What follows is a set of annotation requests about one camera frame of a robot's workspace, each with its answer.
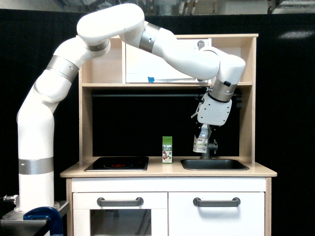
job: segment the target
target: sink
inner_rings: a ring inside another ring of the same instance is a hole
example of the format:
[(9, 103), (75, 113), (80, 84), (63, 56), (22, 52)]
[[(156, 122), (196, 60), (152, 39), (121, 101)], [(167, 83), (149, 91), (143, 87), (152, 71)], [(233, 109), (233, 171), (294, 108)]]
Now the sink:
[(191, 171), (246, 171), (249, 168), (237, 160), (231, 159), (185, 159), (183, 168)]

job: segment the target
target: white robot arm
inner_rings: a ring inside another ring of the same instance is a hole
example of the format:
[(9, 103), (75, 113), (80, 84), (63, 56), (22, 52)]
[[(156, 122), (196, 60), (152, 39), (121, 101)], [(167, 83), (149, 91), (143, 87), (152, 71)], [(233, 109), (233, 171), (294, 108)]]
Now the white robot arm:
[(16, 211), (54, 205), (53, 113), (82, 64), (109, 51), (110, 37), (119, 35), (125, 43), (163, 58), (194, 78), (215, 77), (197, 109), (200, 123), (225, 123), (231, 96), (245, 67), (242, 59), (213, 47), (199, 52), (178, 48), (174, 34), (145, 22), (142, 9), (135, 4), (86, 15), (78, 22), (77, 32), (76, 38), (56, 49), (17, 115), (20, 208)]

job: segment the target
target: stovetop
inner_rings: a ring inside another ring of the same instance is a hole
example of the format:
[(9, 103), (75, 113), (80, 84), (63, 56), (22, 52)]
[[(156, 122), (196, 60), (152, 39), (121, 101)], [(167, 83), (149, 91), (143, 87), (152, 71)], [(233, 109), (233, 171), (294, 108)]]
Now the stovetop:
[(100, 157), (84, 171), (146, 171), (147, 156)]

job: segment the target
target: juice box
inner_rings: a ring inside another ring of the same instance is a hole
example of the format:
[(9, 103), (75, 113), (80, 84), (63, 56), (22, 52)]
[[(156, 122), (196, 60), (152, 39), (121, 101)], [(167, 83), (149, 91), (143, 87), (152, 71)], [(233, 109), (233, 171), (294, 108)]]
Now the juice box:
[(173, 163), (173, 138), (172, 136), (163, 136), (162, 141), (162, 163)]

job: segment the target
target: oven door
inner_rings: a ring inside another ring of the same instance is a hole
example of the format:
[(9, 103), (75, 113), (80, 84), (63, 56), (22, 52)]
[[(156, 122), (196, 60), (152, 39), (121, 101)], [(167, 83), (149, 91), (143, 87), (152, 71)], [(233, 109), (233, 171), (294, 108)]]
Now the oven door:
[(73, 193), (74, 236), (167, 236), (167, 193)]

